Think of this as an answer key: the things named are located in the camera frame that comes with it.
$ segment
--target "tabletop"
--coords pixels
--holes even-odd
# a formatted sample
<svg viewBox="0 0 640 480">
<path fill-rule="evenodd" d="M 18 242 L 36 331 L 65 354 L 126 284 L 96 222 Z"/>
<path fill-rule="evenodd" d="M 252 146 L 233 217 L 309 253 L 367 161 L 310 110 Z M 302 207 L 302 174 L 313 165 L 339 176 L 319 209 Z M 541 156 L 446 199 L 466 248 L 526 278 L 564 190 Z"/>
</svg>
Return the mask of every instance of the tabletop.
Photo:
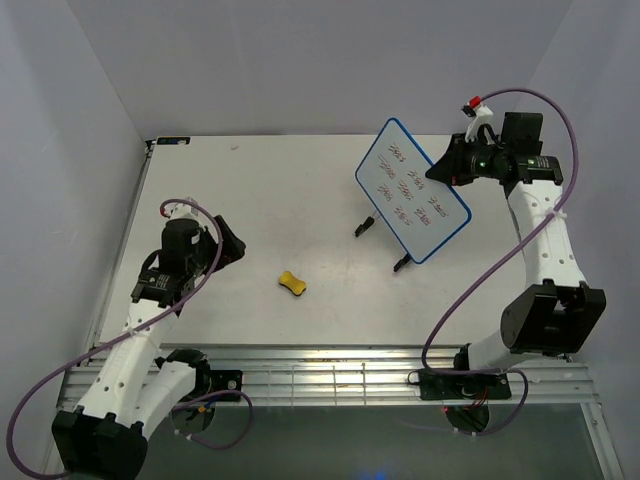
<svg viewBox="0 0 640 480">
<path fill-rule="evenodd" d="M 437 161 L 449 136 L 416 136 Z M 502 188 L 480 179 L 457 191 L 473 218 L 423 265 L 393 273 L 404 251 L 376 222 L 354 172 L 373 135 L 191 137 L 157 145 L 107 302 L 100 340 L 124 325 L 140 266 L 159 248 L 167 198 L 192 197 L 221 214 L 247 244 L 245 257 L 216 272 L 184 308 L 163 346 L 407 346 L 423 343 L 453 301 L 517 243 Z M 293 272 L 295 297 L 278 285 Z M 450 318 L 439 345 L 480 340 L 524 288 L 517 256 Z"/>
</svg>

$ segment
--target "blue border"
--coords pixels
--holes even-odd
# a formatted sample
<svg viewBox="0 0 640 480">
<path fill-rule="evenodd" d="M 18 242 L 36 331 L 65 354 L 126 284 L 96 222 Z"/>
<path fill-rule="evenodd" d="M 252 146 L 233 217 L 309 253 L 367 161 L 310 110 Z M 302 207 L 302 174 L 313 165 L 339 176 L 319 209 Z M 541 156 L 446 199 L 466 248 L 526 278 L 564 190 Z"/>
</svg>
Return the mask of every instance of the blue border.
<svg viewBox="0 0 640 480">
<path fill-rule="evenodd" d="M 411 253 L 409 253 L 409 250 L 407 249 L 407 247 L 405 247 L 404 243 L 402 243 L 402 240 L 400 240 L 400 237 L 398 236 L 396 231 L 393 229 L 393 227 L 389 223 L 389 220 L 387 220 L 387 218 L 384 216 L 384 214 L 380 211 L 380 209 L 376 205 L 376 202 L 373 201 L 373 198 L 371 198 L 371 196 L 369 195 L 367 190 L 362 186 L 362 183 L 360 183 L 360 180 L 358 180 L 358 171 L 360 170 L 360 167 L 362 167 L 362 164 L 364 163 L 366 158 L 369 156 L 369 153 L 371 153 L 371 150 L 373 150 L 373 147 L 376 145 L 376 143 L 378 143 L 378 140 L 380 139 L 380 135 L 382 135 L 382 132 L 384 132 L 385 128 L 387 128 L 387 125 L 389 125 L 389 122 L 395 122 L 402 129 L 402 131 L 404 133 L 406 133 L 406 135 L 409 137 L 411 142 L 415 145 L 415 147 L 418 149 L 418 151 L 422 154 L 424 159 L 427 161 L 427 163 L 433 167 L 433 162 L 431 161 L 429 156 L 424 152 L 424 150 L 422 150 L 422 147 L 420 147 L 420 145 L 418 145 L 418 143 L 415 141 L 413 136 L 404 127 L 404 125 L 402 125 L 400 120 L 398 120 L 396 117 L 391 117 L 389 120 L 386 121 L 386 123 L 384 124 L 384 127 L 382 127 L 382 130 L 380 130 L 380 133 L 378 133 L 378 136 L 376 137 L 374 142 L 371 144 L 371 147 L 369 147 L 369 150 L 367 150 L 367 153 L 365 154 L 364 158 L 360 162 L 360 165 L 358 165 L 358 168 L 356 168 L 356 173 L 355 173 L 354 176 L 356 178 L 356 182 L 358 182 L 358 185 L 360 185 L 360 188 L 362 188 L 362 190 L 367 195 L 367 197 L 369 197 L 369 200 L 371 201 L 371 203 L 373 203 L 373 206 L 376 207 L 376 210 L 378 210 L 378 213 L 380 213 L 380 216 L 382 217 L 382 219 L 387 223 L 387 225 L 389 226 L 389 229 L 391 229 L 393 234 L 396 236 L 396 238 L 400 242 L 400 245 L 402 245 L 402 248 L 404 248 L 404 251 L 407 252 L 411 256 L 411 260 L 413 260 L 418 265 L 421 265 L 424 262 L 426 262 L 429 258 L 431 258 L 438 250 L 440 250 L 440 248 L 442 248 L 442 246 L 445 243 L 447 243 L 449 240 L 451 240 L 460 230 L 462 230 L 471 221 L 471 216 L 472 216 L 471 215 L 471 210 L 469 209 L 467 204 L 464 203 L 464 201 L 460 198 L 460 195 L 458 195 L 458 193 L 453 189 L 453 187 L 447 186 L 449 188 L 449 190 L 451 191 L 451 193 L 453 193 L 453 195 L 458 199 L 458 201 L 460 202 L 460 205 L 462 205 L 464 207 L 464 209 L 467 211 L 467 220 L 462 225 L 460 225 L 451 235 L 449 235 L 447 238 L 445 238 L 440 245 L 438 245 L 436 248 L 434 248 L 431 251 L 431 253 L 429 255 L 427 255 L 426 257 L 424 257 L 422 260 L 417 261 L 415 258 L 413 258 Z"/>
</svg>

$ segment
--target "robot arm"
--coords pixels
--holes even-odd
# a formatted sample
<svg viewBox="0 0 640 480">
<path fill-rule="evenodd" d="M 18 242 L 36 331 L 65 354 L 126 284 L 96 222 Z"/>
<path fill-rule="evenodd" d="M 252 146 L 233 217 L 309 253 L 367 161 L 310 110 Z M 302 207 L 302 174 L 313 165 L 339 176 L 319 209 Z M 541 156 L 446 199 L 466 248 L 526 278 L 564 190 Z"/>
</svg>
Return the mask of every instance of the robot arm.
<svg viewBox="0 0 640 480">
<path fill-rule="evenodd" d="M 463 107 L 474 121 L 491 118 L 487 109 L 479 99 Z M 472 122 L 472 135 L 468 129 L 466 134 L 452 136 L 444 156 L 426 176 L 458 186 L 479 177 L 497 179 L 522 239 L 552 213 L 562 195 L 558 159 L 540 155 L 542 115 L 506 113 L 499 139 L 478 123 Z M 494 143 L 486 141 L 483 127 Z M 525 291 L 505 308 L 495 333 L 463 348 L 456 358 L 457 369 L 506 369 L 532 354 L 575 353 L 600 318 L 606 305 L 604 292 L 587 285 L 571 249 L 562 212 L 555 213 L 524 248 L 523 255 Z"/>
<path fill-rule="evenodd" d="M 209 364 L 197 350 L 174 351 L 155 358 L 180 310 L 141 331 L 133 329 L 176 305 L 195 287 L 198 277 L 213 267 L 219 248 L 195 212 L 176 205 L 162 232 L 162 248 L 143 263 L 131 294 L 123 333 L 128 338 L 109 352 L 103 368 L 74 412 L 58 412 L 53 435 L 67 471 L 100 478 L 135 478 L 146 456 L 147 441 L 181 399 L 211 390 Z M 222 217 L 222 252 L 216 270 L 244 256 L 245 244 Z M 160 372 L 143 388 L 149 367 Z"/>
</svg>

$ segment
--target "red handwriting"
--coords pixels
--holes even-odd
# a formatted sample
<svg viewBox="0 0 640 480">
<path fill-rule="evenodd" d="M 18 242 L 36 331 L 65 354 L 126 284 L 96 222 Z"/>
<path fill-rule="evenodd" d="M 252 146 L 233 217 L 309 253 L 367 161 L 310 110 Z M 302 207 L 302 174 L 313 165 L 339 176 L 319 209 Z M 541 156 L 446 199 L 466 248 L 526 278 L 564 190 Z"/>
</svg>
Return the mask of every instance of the red handwriting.
<svg viewBox="0 0 640 480">
<path fill-rule="evenodd" d="M 418 216 L 418 218 L 422 223 L 424 223 L 425 225 L 431 225 L 431 219 L 427 217 L 427 212 L 423 207 L 418 208 L 413 213 L 415 213 Z"/>
<path fill-rule="evenodd" d="M 391 201 L 393 195 L 391 194 L 391 189 L 387 187 L 386 184 L 382 184 L 378 187 L 378 191 L 382 194 L 384 198 L 387 199 L 387 202 Z"/>
<path fill-rule="evenodd" d="M 422 177 L 417 171 L 411 170 L 407 175 L 413 179 L 413 183 L 418 186 L 418 190 L 422 190 L 424 188 L 424 180 L 422 180 Z"/>
<path fill-rule="evenodd" d="M 405 225 L 411 225 L 413 223 L 409 218 L 409 215 L 407 215 L 407 213 L 401 206 L 396 207 L 393 212 L 398 216 L 400 220 L 404 222 Z"/>
<path fill-rule="evenodd" d="M 438 202 L 438 197 L 433 196 L 429 199 L 429 203 L 433 206 L 433 209 L 440 214 L 441 217 L 448 217 L 449 214 L 444 211 L 440 203 Z"/>
<path fill-rule="evenodd" d="M 382 155 L 378 155 L 378 160 L 380 160 L 380 168 L 385 171 L 389 178 L 392 180 L 396 178 L 396 172 L 393 171 L 393 168 L 391 168 L 391 165 L 389 164 L 389 162 L 387 162 L 387 159 Z"/>
<path fill-rule="evenodd" d="M 389 147 L 389 151 L 393 154 L 394 157 L 400 160 L 400 162 L 404 162 L 406 160 L 405 156 L 402 155 L 402 152 L 395 143 L 391 144 L 391 146 Z"/>
<path fill-rule="evenodd" d="M 411 193 L 409 185 L 407 185 L 404 180 L 400 180 L 398 182 L 398 190 L 400 190 L 404 198 L 407 200 L 411 200 L 413 198 L 413 193 Z"/>
</svg>

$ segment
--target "wall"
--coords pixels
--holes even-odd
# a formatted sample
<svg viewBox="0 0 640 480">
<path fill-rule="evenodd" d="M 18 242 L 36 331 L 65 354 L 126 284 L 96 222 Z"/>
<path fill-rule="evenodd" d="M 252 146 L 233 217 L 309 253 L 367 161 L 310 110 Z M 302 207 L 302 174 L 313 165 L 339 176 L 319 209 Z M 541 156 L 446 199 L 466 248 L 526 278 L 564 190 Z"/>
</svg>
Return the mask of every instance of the wall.
<svg viewBox="0 0 640 480">
<path fill-rule="evenodd" d="M 0 429 L 84 347 L 143 143 L 63 0 L 0 0 Z M 17 447 L 42 468 L 60 388 L 34 397 Z M 5 449 L 0 477 L 18 478 Z"/>
<path fill-rule="evenodd" d="M 589 284 L 604 288 L 608 303 L 582 356 L 598 386 L 627 478 L 640 476 L 640 413 L 634 405 L 640 396 L 640 324 L 635 318 L 640 311 L 639 22 L 637 2 L 574 2 L 530 84 L 565 107 L 575 124 L 581 165 L 566 209 L 568 226 Z M 518 107 L 540 111 L 537 101 Z M 568 177 L 564 127 L 551 113 L 545 124 L 545 151 L 565 160 Z"/>
<path fill-rule="evenodd" d="M 570 3 L 69 0 L 145 139 L 459 131 L 472 95 L 528 83 Z"/>
</svg>

